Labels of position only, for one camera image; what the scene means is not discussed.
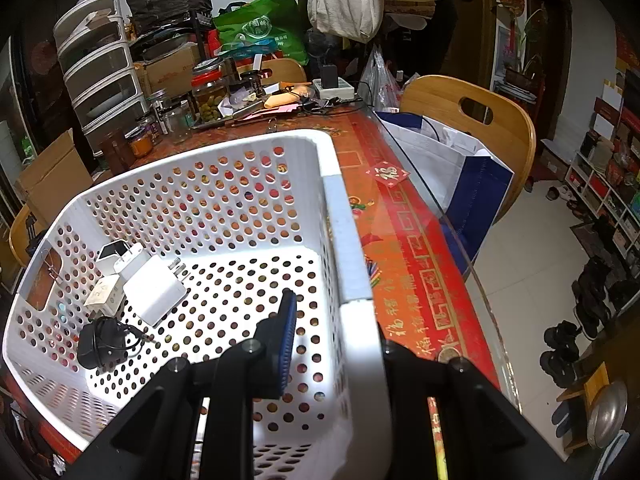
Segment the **black power adapter with cable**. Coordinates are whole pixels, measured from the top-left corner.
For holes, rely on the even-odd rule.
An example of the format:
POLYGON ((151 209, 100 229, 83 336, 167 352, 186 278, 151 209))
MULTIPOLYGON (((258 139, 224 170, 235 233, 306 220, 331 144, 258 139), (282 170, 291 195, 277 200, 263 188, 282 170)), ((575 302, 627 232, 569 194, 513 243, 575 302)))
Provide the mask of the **black power adapter with cable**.
POLYGON ((94 370, 121 359, 137 344, 149 339, 137 327, 121 323, 116 318, 100 316, 80 331, 77 359, 81 367, 94 370))

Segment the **white charger block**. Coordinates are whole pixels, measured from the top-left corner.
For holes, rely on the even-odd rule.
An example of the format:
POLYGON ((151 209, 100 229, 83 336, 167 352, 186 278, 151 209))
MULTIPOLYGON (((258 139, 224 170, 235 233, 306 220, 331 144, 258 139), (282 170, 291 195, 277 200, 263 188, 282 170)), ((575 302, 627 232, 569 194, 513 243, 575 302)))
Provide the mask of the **white charger block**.
POLYGON ((132 313, 151 327, 186 296, 179 274, 186 268, 177 257, 165 260, 153 256, 126 281, 124 293, 132 313))

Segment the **white perforated plastic basket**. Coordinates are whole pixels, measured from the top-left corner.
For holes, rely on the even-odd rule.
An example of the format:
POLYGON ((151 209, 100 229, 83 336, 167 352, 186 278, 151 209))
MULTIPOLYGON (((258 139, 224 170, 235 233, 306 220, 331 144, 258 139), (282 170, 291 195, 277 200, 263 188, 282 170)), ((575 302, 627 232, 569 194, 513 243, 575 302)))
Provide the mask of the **white perforated plastic basket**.
POLYGON ((77 195, 15 293, 2 358, 24 397, 85 448, 173 358, 209 361, 297 298, 288 385, 254 404, 263 479, 381 479, 392 423, 369 275, 330 136, 298 129, 171 156, 77 195), (186 265, 186 296, 150 339, 98 370, 77 359, 106 244, 140 243, 186 265))

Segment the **white cube charger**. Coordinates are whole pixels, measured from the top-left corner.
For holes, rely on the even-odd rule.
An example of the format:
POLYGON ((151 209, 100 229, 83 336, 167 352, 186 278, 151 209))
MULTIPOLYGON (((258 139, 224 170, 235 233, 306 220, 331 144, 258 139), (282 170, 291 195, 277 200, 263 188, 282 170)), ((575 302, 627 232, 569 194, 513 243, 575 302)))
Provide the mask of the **white cube charger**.
POLYGON ((115 316, 125 297, 124 285, 125 281, 119 274, 103 275, 86 299, 85 308, 90 313, 115 316))

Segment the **metal pot lid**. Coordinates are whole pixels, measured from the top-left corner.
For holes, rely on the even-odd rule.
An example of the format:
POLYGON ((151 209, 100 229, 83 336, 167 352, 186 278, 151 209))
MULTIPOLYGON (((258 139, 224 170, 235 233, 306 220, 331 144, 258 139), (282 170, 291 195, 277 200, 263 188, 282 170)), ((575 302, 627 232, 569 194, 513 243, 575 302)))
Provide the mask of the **metal pot lid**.
POLYGON ((623 427, 627 408, 627 388, 620 380, 598 392, 587 424, 587 441, 592 448, 606 448, 614 441, 623 427))

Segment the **white blue paper bag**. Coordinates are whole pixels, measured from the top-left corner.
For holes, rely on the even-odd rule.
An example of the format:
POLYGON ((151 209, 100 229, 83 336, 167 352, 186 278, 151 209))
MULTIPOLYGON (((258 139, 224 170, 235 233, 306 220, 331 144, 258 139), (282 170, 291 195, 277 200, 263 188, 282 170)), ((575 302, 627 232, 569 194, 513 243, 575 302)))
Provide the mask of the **white blue paper bag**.
POLYGON ((468 275, 514 172, 475 136, 412 113, 377 112, 394 154, 432 207, 454 263, 468 275))

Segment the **wooden chair left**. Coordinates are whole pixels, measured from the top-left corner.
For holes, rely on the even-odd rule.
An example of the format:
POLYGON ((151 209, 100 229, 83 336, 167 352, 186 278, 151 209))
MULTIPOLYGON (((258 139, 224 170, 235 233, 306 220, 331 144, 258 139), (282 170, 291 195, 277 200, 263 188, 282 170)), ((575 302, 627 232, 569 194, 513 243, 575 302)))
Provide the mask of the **wooden chair left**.
POLYGON ((24 205, 15 217, 9 232, 11 252, 23 268, 28 266, 32 258, 32 253, 27 248, 45 230, 46 226, 34 216, 29 206, 24 205))

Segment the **cardboard box on table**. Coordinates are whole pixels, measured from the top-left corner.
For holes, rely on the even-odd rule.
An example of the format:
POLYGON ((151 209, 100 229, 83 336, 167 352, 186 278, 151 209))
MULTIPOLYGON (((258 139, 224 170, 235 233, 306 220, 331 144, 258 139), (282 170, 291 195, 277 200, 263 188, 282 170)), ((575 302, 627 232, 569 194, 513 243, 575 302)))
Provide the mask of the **cardboard box on table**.
POLYGON ((45 226, 50 226, 70 200, 92 185, 92 177, 75 148, 72 129, 41 152, 15 182, 18 196, 45 226))

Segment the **wooden chair right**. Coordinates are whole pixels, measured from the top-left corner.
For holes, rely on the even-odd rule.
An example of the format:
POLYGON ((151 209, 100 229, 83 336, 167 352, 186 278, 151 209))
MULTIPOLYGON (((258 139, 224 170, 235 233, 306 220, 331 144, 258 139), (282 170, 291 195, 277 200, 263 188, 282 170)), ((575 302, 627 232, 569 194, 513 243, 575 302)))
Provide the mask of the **wooden chair right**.
POLYGON ((503 218, 523 191, 532 169, 536 131, 518 104, 485 88, 444 75, 416 78, 402 92, 400 109, 433 118, 469 133, 513 171, 513 179, 498 213, 503 218))

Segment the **clear glass jar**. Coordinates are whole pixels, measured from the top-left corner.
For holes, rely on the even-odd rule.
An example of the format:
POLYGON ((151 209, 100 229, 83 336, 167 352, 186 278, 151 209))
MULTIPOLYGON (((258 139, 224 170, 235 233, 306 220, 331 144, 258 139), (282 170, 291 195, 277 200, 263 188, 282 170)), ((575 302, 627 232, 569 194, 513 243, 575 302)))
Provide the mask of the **clear glass jar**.
POLYGON ((171 105, 164 114, 164 123, 170 134, 189 133, 193 123, 193 114, 188 100, 171 105))

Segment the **red lid pickle jar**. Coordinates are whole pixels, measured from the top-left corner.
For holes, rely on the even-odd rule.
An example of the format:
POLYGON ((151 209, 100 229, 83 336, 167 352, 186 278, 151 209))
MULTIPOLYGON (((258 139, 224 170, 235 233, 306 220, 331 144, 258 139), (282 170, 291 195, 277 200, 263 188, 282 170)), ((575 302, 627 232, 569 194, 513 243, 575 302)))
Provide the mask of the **red lid pickle jar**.
POLYGON ((191 79, 191 87, 202 122, 211 122, 224 117, 218 108, 220 102, 228 96, 228 82, 222 70, 215 68, 194 75, 191 79))

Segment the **cardboard box behind drawers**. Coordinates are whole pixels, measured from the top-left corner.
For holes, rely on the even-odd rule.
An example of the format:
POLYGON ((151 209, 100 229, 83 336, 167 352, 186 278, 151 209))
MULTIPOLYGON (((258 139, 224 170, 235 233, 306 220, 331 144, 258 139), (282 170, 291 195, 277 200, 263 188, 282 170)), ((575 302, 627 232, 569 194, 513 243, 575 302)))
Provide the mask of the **cardboard box behind drawers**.
POLYGON ((192 70, 201 62, 198 45, 187 42, 153 62, 134 62, 144 95, 164 90, 168 98, 183 96, 191 90, 192 70))

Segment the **wooden chair far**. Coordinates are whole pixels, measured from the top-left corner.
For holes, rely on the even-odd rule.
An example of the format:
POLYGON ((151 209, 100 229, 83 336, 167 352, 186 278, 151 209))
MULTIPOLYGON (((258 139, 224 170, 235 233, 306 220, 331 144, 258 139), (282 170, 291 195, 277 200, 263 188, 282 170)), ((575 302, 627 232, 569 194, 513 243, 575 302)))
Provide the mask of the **wooden chair far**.
POLYGON ((262 65, 259 69, 262 71, 259 83, 263 87, 267 87, 270 84, 277 84, 278 82, 298 84, 299 82, 307 81, 303 66, 292 58, 270 58, 270 60, 262 60, 262 65))

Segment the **white drawer storage tower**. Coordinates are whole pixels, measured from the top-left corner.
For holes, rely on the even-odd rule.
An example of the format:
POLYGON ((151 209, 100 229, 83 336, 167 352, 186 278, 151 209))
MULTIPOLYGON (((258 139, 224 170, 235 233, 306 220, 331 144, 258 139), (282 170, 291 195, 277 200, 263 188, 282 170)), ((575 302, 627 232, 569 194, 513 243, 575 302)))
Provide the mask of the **white drawer storage tower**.
POLYGON ((78 0, 55 23, 53 37, 82 134, 100 156, 111 132, 134 130, 149 110, 119 0, 78 0))

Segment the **green shopping bag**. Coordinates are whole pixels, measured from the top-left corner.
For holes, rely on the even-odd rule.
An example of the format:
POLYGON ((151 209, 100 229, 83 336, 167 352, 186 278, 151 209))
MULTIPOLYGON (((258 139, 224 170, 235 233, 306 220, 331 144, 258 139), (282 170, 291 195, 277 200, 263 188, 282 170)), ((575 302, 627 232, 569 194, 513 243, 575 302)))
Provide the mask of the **green shopping bag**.
POLYGON ((253 0, 229 4, 213 18, 223 44, 273 40, 285 58, 300 65, 308 63, 304 44, 303 21, 297 0, 253 0))

